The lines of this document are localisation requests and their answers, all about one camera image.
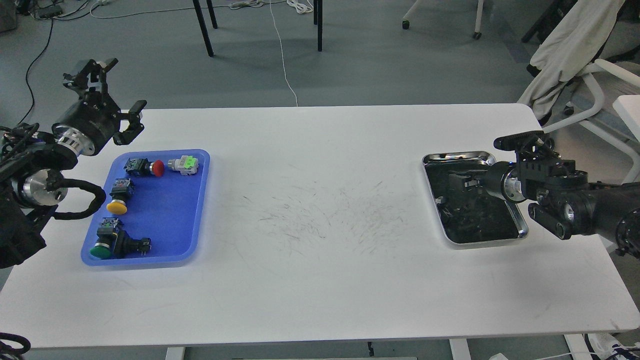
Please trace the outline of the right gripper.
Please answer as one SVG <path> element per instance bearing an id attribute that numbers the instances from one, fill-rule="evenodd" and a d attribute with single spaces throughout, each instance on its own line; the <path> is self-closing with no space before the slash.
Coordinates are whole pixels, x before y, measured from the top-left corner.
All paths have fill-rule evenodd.
<path id="1" fill-rule="evenodd" d="M 517 167 L 496 162 L 484 171 L 449 171 L 447 194 L 435 198 L 443 224 L 451 228 L 476 228 L 481 219 L 477 198 L 489 194 L 510 203 L 522 203 L 523 193 Z"/>

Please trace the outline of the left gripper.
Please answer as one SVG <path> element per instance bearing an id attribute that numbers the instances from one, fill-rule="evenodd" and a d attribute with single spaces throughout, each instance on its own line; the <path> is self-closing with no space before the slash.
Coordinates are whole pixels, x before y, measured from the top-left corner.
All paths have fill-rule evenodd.
<path id="1" fill-rule="evenodd" d="M 138 100 L 128 112 L 121 112 L 109 96 L 106 74 L 118 62 L 117 58 L 81 60 L 73 73 L 62 75 L 62 85 L 75 92 L 79 100 L 51 130 L 55 143 L 68 148 L 76 157 L 97 155 L 112 137 L 117 146 L 130 145 L 145 129 L 141 112 L 147 105 L 146 100 Z M 121 121 L 128 122 L 123 131 Z"/>

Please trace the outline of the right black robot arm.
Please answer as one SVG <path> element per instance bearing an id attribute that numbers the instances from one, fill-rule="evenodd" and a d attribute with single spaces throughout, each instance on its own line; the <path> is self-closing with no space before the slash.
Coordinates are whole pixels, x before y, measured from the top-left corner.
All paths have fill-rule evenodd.
<path id="1" fill-rule="evenodd" d="M 567 240 L 599 235 L 620 256 L 639 257 L 639 183 L 589 182 L 575 162 L 563 159 L 541 130 L 498 137 L 494 148 L 515 153 L 496 161 L 484 151 L 423 157 L 434 205 L 446 238 L 455 244 L 521 239 L 535 223 Z"/>

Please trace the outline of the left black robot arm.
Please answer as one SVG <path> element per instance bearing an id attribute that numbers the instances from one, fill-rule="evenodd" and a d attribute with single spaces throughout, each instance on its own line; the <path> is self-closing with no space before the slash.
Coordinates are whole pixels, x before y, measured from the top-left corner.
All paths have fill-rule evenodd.
<path id="1" fill-rule="evenodd" d="M 2 128 L 0 262 L 3 269 L 20 265 L 45 248 L 41 231 L 50 219 L 80 220 L 96 213 L 106 200 L 102 187 L 85 180 L 65 178 L 78 157 L 93 157 L 109 141 L 130 144 L 144 125 L 138 100 L 122 112 L 108 92 L 107 73 L 118 59 L 78 62 L 62 84 L 78 100 L 51 127 L 20 123 Z"/>

